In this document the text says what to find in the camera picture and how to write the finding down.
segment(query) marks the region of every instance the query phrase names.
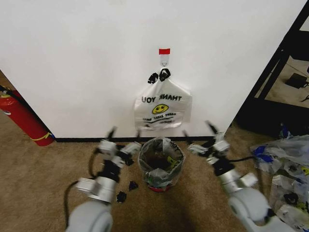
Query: black cable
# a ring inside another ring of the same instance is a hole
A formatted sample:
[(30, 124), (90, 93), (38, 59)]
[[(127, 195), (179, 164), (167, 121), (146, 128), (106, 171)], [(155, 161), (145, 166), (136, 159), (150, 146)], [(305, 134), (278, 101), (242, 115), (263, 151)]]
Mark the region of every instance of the black cable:
[(68, 203), (68, 196), (69, 196), (71, 188), (74, 185), (76, 185), (77, 183), (78, 183), (78, 180), (74, 181), (64, 191), (63, 206), (64, 206), (64, 217), (65, 217), (65, 221), (66, 221), (66, 228), (69, 226), (69, 203)]
[(248, 156), (248, 157), (245, 157), (245, 158), (242, 158), (242, 159), (231, 159), (229, 160), (230, 163), (235, 163), (235, 162), (241, 162), (241, 161), (245, 161), (245, 160), (249, 160), (249, 159), (255, 159), (256, 157), (255, 156)]

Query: smiley face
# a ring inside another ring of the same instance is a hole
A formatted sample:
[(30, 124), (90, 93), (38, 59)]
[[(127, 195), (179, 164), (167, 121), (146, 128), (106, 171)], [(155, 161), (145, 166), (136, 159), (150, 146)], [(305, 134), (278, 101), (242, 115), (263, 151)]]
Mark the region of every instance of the smiley face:
[(165, 111), (167, 111), (169, 109), (169, 107), (167, 105), (164, 105), (164, 104), (159, 104), (157, 105), (154, 109), (153, 109), (153, 114), (156, 115), (156, 114), (160, 114), (160, 113), (163, 113)]

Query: brown carpet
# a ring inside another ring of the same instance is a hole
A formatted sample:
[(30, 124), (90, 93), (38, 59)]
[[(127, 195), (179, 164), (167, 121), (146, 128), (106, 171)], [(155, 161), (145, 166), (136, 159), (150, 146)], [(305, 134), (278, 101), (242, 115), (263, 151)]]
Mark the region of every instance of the brown carpet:
[[(63, 192), (79, 177), (88, 177), (87, 162), (95, 143), (56, 143), (38, 147), (5, 114), (0, 114), (0, 226), (2, 232), (64, 231)], [(272, 140), (233, 125), (227, 132), (230, 158), (248, 156), (248, 147)], [(155, 193), (142, 182), (135, 162), (121, 171), (116, 191), (127, 192), (126, 202), (112, 204), (113, 232), (243, 232), (227, 206), (227, 197), (206, 161), (186, 151), (177, 185)], [(96, 168), (101, 160), (96, 160)], [(245, 174), (254, 172), (253, 161), (238, 163)], [(130, 180), (139, 188), (128, 192)], [(269, 176), (263, 174), (266, 195)], [(72, 190), (70, 209), (87, 198)]]

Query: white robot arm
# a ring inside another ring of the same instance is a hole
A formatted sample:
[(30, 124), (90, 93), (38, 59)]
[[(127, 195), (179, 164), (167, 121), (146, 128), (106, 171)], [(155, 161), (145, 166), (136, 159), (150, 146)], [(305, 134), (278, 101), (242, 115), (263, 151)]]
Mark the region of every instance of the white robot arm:
[(76, 207), (70, 215), (66, 232), (110, 232), (112, 228), (111, 202), (120, 169), (126, 163), (132, 164), (132, 155), (141, 148), (139, 143), (129, 143), (118, 150), (109, 140), (102, 140), (97, 152), (104, 159), (104, 166), (95, 178), (80, 178), (76, 188), (90, 198), (90, 201)]
[[(257, 182), (254, 174), (240, 176), (235, 166), (225, 157), (229, 144), (213, 125), (207, 122), (216, 134), (213, 144), (205, 143), (207, 147), (188, 141), (192, 153), (206, 157), (213, 166), (214, 174), (221, 181), (225, 192), (230, 196), (228, 204), (233, 214), (241, 221), (248, 232), (293, 232), (294, 230), (281, 221), (273, 212), (265, 196), (258, 190), (250, 188)], [(264, 221), (263, 226), (256, 222)]]

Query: red fire extinguisher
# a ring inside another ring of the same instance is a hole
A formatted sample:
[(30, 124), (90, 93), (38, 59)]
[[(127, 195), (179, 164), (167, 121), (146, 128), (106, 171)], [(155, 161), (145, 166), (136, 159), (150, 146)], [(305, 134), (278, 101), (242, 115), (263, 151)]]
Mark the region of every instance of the red fire extinguisher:
[(46, 146), (52, 143), (54, 141), (52, 134), (31, 112), (22, 96), (16, 90), (7, 91), (3, 89), (2, 87), (3, 94), (0, 96), (0, 109), (29, 135), (37, 145)]

